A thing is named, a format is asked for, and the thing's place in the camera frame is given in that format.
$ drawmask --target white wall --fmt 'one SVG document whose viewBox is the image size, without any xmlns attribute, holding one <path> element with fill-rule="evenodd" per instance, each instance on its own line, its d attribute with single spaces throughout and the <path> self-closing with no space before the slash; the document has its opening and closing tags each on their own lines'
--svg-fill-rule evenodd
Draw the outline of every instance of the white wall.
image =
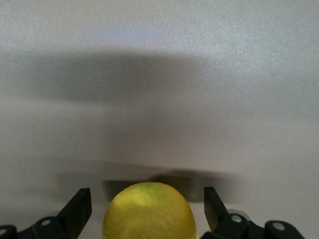
<svg viewBox="0 0 319 239">
<path fill-rule="evenodd" d="M 0 3 L 0 225 L 22 230 L 89 186 L 80 238 L 99 238 L 106 180 L 166 174 L 316 238 L 318 12 L 317 1 Z M 203 203 L 191 206 L 201 236 Z"/>
</svg>

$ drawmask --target metal screw head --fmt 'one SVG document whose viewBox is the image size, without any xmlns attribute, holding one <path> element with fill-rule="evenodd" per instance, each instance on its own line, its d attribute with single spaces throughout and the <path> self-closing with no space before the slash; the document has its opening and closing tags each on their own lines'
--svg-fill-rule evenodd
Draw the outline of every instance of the metal screw head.
<svg viewBox="0 0 319 239">
<path fill-rule="evenodd" d="M 273 227 L 277 230 L 280 230 L 280 231 L 284 231 L 285 230 L 285 226 L 282 225 L 281 223 L 279 222 L 276 222 L 276 223 L 273 223 Z"/>
<path fill-rule="evenodd" d="M 233 221 L 236 222 L 236 223 L 241 223 L 241 222 L 242 222 L 241 217 L 238 216 L 238 215 L 232 215 L 232 216 L 231 216 L 231 220 L 233 220 Z"/>
<path fill-rule="evenodd" d="M 50 220 L 50 219 L 47 219 L 47 220 L 44 220 L 44 221 L 41 223 L 41 225 L 42 225 L 42 226 L 46 226 L 46 225 L 49 225 L 50 222 L 51 222 L 51 220 Z"/>
<path fill-rule="evenodd" d="M 248 214 L 243 212 L 243 211 L 240 211 L 237 209 L 228 209 L 228 208 L 227 208 L 227 211 L 229 214 L 237 214 L 237 215 L 241 216 L 242 218 L 245 218 L 246 220 L 251 221 Z"/>
<path fill-rule="evenodd" d="M 5 233 L 6 233 L 6 229 L 5 229 L 5 228 L 0 229 L 0 236 L 1 236 L 1 235 L 4 235 Z"/>
</svg>

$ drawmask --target yellow lemon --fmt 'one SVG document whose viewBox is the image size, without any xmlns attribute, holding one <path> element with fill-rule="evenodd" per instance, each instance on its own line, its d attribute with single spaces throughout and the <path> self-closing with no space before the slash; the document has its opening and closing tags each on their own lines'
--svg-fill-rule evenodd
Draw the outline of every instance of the yellow lemon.
<svg viewBox="0 0 319 239">
<path fill-rule="evenodd" d="M 134 184 L 110 203 L 103 239 L 197 239 L 186 199 L 173 187 L 157 182 Z"/>
</svg>

